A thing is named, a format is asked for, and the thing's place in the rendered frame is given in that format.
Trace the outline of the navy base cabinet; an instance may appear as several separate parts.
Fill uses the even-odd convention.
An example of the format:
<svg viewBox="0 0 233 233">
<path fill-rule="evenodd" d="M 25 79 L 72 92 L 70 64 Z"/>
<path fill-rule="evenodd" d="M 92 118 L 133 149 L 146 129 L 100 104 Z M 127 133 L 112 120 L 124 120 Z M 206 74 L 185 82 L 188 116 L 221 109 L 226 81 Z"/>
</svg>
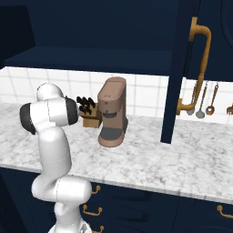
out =
<svg viewBox="0 0 233 233">
<path fill-rule="evenodd" d="M 39 174 L 0 167 L 0 175 L 25 225 L 25 233 L 47 233 L 56 223 L 54 203 L 33 197 L 31 186 Z"/>
</svg>

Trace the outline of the brown coffee machine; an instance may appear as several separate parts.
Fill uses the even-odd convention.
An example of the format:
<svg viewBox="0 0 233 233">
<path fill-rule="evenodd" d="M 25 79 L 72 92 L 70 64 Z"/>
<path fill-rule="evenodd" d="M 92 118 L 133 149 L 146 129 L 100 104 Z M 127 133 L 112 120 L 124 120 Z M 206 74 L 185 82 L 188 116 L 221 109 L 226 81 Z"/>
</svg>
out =
<svg viewBox="0 0 233 233">
<path fill-rule="evenodd" d="M 98 110 L 103 126 L 98 142 L 103 147 L 117 147 L 125 137 L 127 81 L 123 77 L 110 77 L 97 95 Z"/>
</svg>

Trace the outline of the wooden knife block black knives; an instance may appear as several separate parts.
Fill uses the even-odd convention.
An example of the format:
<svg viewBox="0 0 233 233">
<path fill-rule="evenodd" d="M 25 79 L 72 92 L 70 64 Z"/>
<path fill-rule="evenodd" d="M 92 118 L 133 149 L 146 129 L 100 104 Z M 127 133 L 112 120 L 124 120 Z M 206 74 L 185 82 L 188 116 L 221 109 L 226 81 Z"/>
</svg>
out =
<svg viewBox="0 0 233 233">
<path fill-rule="evenodd" d="M 102 115 L 98 110 L 98 103 L 89 97 L 78 96 L 76 102 L 79 104 L 79 115 L 83 118 L 84 127 L 99 128 L 102 123 Z"/>
</svg>

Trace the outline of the navy drawer front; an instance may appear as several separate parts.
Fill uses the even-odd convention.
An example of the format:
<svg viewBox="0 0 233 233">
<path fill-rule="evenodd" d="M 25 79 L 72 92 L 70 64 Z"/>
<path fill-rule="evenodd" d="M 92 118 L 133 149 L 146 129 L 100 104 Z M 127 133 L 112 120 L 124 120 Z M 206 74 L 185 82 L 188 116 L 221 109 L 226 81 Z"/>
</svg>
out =
<svg viewBox="0 0 233 233">
<path fill-rule="evenodd" d="M 109 202 L 114 204 L 132 205 L 135 208 L 149 209 L 162 208 L 165 210 L 174 210 L 177 208 L 178 197 L 164 193 L 157 193 L 134 189 L 129 187 L 119 187 L 107 184 L 92 182 L 92 189 L 96 186 L 101 187 L 97 194 L 93 194 L 91 199 L 97 202 Z"/>
<path fill-rule="evenodd" d="M 107 221 L 106 223 L 97 221 L 88 221 L 89 226 L 93 230 L 99 230 L 100 226 L 104 226 L 103 233 L 172 233 L 172 229 L 159 226 L 158 224 L 137 224 Z"/>
<path fill-rule="evenodd" d="M 181 198 L 174 233 L 233 233 L 233 205 Z"/>
<path fill-rule="evenodd" d="M 103 209 L 98 217 L 88 216 L 83 213 L 83 217 L 88 221 L 97 221 L 106 223 L 107 221 L 123 222 L 123 223 L 137 223 L 137 224 L 158 224 L 173 228 L 173 223 L 176 215 L 176 210 L 165 210 L 162 208 L 154 208 L 152 211 L 149 209 L 135 208 L 132 205 L 114 204 L 109 202 L 97 202 L 89 200 L 87 209 L 90 212 L 98 211 L 98 208 Z"/>
</svg>

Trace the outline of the grey hanging ladle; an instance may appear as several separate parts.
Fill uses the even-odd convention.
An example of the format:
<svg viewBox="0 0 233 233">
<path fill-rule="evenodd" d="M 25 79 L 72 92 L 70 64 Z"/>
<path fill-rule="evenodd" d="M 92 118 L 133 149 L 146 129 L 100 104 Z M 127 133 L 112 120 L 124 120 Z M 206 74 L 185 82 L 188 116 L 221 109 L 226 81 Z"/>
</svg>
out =
<svg viewBox="0 0 233 233">
<path fill-rule="evenodd" d="M 201 98 L 200 107 L 199 107 L 199 110 L 196 113 L 197 118 L 204 118 L 205 117 L 205 113 L 202 111 L 202 106 L 203 106 L 203 103 L 204 103 L 204 98 L 206 96 L 207 89 L 208 89 L 208 85 L 205 84 L 204 91 L 203 91 L 202 98 Z"/>
</svg>

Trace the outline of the brown hanging wooden spoon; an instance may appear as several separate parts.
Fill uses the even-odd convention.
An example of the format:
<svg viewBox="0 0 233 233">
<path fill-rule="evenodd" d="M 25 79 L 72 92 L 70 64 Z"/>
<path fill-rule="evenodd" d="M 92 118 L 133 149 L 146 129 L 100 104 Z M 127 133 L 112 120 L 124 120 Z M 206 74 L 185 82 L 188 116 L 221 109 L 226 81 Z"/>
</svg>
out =
<svg viewBox="0 0 233 233">
<path fill-rule="evenodd" d="M 209 116 L 211 116 L 215 112 L 215 108 L 214 108 L 213 104 L 214 104 L 214 101 L 216 98 L 217 91 L 218 91 L 218 85 L 215 85 L 211 104 L 206 108 L 206 114 Z"/>
</svg>

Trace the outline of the navy open wall cabinet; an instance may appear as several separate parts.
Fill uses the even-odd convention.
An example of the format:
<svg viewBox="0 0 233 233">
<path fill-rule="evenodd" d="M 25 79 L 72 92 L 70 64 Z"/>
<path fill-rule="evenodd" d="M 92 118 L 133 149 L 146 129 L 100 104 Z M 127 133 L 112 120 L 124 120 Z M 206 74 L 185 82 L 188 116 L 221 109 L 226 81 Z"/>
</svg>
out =
<svg viewBox="0 0 233 233">
<path fill-rule="evenodd" d="M 179 0 L 0 0 L 0 66 L 169 74 Z"/>
</svg>

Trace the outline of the navy closed wall cabinet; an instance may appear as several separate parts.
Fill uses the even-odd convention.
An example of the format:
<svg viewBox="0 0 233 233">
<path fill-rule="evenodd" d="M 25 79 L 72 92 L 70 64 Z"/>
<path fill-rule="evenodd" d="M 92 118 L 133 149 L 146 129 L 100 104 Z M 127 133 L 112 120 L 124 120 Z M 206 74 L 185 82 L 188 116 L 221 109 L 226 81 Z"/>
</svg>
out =
<svg viewBox="0 0 233 233">
<path fill-rule="evenodd" d="M 199 0 L 198 24 L 211 31 L 204 79 L 233 82 L 233 0 Z"/>
</svg>

